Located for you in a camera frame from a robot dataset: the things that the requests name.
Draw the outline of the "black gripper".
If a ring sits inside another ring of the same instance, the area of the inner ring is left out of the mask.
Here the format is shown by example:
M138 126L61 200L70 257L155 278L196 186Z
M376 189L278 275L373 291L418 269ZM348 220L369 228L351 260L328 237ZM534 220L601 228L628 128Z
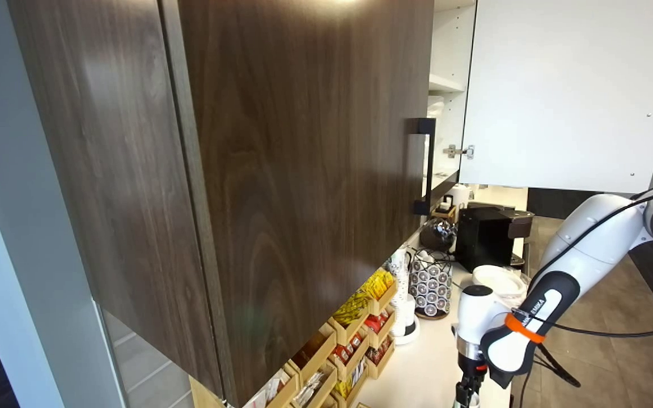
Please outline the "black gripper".
M479 397L482 383L489 374L489 365L482 360L461 359L458 366L462 376L457 383L454 408L471 408L471 402Z

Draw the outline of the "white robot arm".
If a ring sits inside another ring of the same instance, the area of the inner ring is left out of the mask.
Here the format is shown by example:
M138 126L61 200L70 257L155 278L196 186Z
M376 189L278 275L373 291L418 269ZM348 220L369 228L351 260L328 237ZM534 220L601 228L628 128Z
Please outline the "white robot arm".
M454 326L462 372L454 408L469 408L485 376L508 388L529 374L560 318L645 243L653 243L653 189L630 198L598 192L568 215L517 306L468 281Z

